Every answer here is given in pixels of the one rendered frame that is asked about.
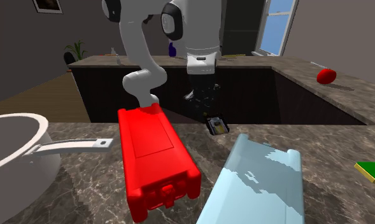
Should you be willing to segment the small black yellow box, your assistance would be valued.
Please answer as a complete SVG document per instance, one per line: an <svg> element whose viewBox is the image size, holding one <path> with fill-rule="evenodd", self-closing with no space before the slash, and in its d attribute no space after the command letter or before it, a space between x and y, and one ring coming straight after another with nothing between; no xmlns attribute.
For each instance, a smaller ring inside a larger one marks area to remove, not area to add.
<svg viewBox="0 0 375 224"><path fill-rule="evenodd" d="M227 134L230 131L227 122L224 120L221 114L207 116L206 126L209 133L213 136Z"/></svg>

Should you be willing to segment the dark tall cabinet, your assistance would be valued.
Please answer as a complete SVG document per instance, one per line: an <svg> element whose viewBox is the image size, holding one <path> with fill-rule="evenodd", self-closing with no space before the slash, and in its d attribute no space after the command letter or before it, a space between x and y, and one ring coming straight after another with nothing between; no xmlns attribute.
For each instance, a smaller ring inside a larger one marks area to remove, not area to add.
<svg viewBox="0 0 375 224"><path fill-rule="evenodd" d="M251 55L257 43L265 0L227 0L222 54Z"/></svg>

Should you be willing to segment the red case with latch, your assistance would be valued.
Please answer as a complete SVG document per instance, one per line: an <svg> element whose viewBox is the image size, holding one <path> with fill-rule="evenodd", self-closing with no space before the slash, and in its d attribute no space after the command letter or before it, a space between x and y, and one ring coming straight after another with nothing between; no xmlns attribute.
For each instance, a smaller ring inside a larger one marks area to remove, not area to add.
<svg viewBox="0 0 375 224"><path fill-rule="evenodd" d="M148 211L201 192L201 172L159 104L119 109L127 203L134 222Z"/></svg>

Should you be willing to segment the white framed window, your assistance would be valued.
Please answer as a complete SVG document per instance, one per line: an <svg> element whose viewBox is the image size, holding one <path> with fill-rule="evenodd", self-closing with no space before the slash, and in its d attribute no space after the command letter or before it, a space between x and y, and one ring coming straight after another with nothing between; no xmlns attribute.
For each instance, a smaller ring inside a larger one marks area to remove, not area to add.
<svg viewBox="0 0 375 224"><path fill-rule="evenodd" d="M265 0L255 56L282 56L299 0Z"/></svg>

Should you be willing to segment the light blue clear tray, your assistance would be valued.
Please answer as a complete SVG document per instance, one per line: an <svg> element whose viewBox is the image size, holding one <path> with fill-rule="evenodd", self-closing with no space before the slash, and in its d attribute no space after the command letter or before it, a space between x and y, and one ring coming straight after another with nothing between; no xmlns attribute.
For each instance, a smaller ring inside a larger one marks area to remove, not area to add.
<svg viewBox="0 0 375 224"><path fill-rule="evenodd" d="M301 154L240 134L196 224L304 224Z"/></svg>

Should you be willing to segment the red tomato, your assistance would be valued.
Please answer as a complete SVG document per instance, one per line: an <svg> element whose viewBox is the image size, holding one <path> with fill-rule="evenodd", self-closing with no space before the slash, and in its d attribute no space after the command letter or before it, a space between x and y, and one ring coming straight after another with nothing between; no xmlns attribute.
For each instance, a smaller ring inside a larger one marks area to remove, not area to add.
<svg viewBox="0 0 375 224"><path fill-rule="evenodd" d="M337 77L337 73L332 69L322 69L316 77L318 83L322 85L332 83Z"/></svg>

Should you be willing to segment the green potted plant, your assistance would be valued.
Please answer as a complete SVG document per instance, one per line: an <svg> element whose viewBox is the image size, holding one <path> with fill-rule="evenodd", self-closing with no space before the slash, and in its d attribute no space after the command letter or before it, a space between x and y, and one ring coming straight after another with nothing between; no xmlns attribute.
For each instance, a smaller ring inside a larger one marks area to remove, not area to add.
<svg viewBox="0 0 375 224"><path fill-rule="evenodd" d="M67 45L64 49L69 52L73 52L76 55L78 60L82 60L84 53L87 53L86 50L81 49L82 44L83 44L83 41L78 40L77 42L74 42L73 45Z"/></svg>

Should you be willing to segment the framed wall picture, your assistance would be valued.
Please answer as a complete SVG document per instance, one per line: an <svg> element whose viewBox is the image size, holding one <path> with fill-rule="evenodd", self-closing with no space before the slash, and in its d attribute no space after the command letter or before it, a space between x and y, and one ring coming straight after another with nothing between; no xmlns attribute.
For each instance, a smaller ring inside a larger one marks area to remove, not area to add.
<svg viewBox="0 0 375 224"><path fill-rule="evenodd" d="M59 0L32 0L38 13L63 14Z"/></svg>

